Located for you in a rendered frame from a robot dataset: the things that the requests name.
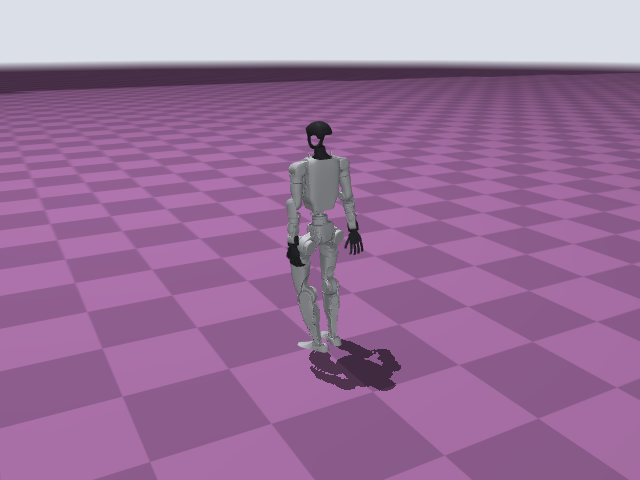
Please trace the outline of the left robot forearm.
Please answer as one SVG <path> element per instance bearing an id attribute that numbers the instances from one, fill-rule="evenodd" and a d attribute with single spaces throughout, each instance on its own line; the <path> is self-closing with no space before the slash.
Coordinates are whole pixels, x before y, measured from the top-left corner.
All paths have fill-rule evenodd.
<path id="1" fill-rule="evenodd" d="M 299 218 L 300 213 L 296 211 L 296 204 L 293 199 L 288 199 L 286 202 L 288 227 L 287 227 L 287 241 L 294 244 L 294 237 L 299 238 Z"/>

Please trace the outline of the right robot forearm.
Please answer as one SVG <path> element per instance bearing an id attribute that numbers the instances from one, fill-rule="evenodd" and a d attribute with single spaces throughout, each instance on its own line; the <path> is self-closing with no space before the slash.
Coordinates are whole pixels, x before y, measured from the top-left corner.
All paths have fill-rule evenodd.
<path id="1" fill-rule="evenodd" d="M 353 194 L 353 193 L 352 193 Z M 343 207 L 346 214 L 346 221 L 348 222 L 349 229 L 356 229 L 356 213 L 355 213 L 355 199 L 352 198 L 343 202 Z"/>

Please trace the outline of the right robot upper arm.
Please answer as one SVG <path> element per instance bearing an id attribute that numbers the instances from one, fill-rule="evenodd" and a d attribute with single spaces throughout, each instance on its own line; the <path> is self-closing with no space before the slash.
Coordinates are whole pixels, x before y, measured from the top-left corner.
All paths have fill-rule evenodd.
<path id="1" fill-rule="evenodd" d="M 336 156 L 337 157 L 337 156 Z M 344 157 L 337 157 L 340 162 L 340 174 L 339 183 L 342 189 L 338 192 L 338 198 L 341 201 L 346 201 L 352 198 L 351 178 L 349 172 L 349 161 Z"/>

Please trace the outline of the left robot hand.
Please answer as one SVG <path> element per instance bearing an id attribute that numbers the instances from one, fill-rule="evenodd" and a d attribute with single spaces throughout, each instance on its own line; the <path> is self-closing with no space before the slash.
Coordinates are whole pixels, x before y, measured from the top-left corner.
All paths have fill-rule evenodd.
<path id="1" fill-rule="evenodd" d="M 290 246 L 290 247 L 288 248 L 286 256 L 287 256 L 288 259 L 290 259 L 290 264 L 292 264 L 292 265 L 294 265 L 296 267 L 298 267 L 298 266 L 301 267 L 301 266 L 305 266 L 305 264 L 303 264 L 301 262 L 300 253 L 299 253 L 299 250 L 297 248 L 298 245 L 299 245 L 299 238 L 298 238 L 298 236 L 295 236 L 294 237 L 294 244 L 288 243 L 288 246 Z"/>

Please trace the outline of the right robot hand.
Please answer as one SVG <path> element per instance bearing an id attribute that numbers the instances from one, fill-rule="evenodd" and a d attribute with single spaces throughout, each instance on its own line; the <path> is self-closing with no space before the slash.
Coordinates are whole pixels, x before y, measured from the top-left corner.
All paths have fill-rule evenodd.
<path id="1" fill-rule="evenodd" d="M 347 223 L 347 225 L 348 225 L 348 223 Z M 354 246 L 354 255 L 356 255 L 356 243 L 357 243 L 357 250 L 358 250 L 357 254 L 360 253 L 359 242 L 360 242 L 360 246 L 361 246 L 361 252 L 363 252 L 363 244 L 362 244 L 362 241 L 361 241 L 362 239 L 361 239 L 360 234 L 357 232 L 358 230 L 359 230 L 359 228 L 358 228 L 358 222 L 357 221 L 356 221 L 356 229 L 349 229 L 349 226 L 348 226 L 348 231 L 350 233 L 348 235 L 348 239 L 347 239 L 347 241 L 345 243 L 345 247 L 344 248 L 346 249 L 348 243 L 350 242 L 350 253 L 349 254 L 352 254 L 352 249 L 353 249 L 353 246 Z"/>

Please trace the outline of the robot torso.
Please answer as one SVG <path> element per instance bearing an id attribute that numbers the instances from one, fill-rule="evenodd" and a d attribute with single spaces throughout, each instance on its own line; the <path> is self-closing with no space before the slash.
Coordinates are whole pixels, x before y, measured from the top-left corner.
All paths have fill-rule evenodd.
<path id="1" fill-rule="evenodd" d="M 303 176 L 302 200 L 306 209 L 313 211 L 310 212 L 312 223 L 307 225 L 307 232 L 316 235 L 316 246 L 334 238 L 334 224 L 328 221 L 327 214 L 323 212 L 334 208 L 339 192 L 340 162 L 330 152 L 328 155 L 332 159 L 314 159 L 313 153 L 301 160 L 308 162 L 307 172 Z"/>

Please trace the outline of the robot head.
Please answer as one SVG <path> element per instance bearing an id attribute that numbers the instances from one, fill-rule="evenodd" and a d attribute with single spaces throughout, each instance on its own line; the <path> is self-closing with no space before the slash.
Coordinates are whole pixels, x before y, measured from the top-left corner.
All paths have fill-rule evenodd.
<path id="1" fill-rule="evenodd" d="M 315 153 L 312 158 L 319 159 L 319 160 L 332 159 L 331 158 L 332 156 L 326 153 L 325 146 L 323 146 L 323 140 L 325 135 L 332 134 L 331 127 L 323 121 L 316 121 L 309 124 L 306 127 L 306 133 L 308 138 L 308 144 L 312 149 L 314 149 L 314 153 Z M 320 139 L 319 143 L 316 146 L 312 145 L 311 143 L 312 135 L 315 135 L 318 139 Z"/>

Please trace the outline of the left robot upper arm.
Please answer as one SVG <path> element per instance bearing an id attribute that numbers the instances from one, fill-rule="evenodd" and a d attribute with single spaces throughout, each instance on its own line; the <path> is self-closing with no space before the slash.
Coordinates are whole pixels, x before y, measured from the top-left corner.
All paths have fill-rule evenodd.
<path id="1" fill-rule="evenodd" d="M 296 210 L 302 206 L 303 176 L 307 172 L 307 161 L 294 162 L 289 166 L 290 191 L 296 204 Z M 287 201 L 286 201 L 287 202 Z"/>

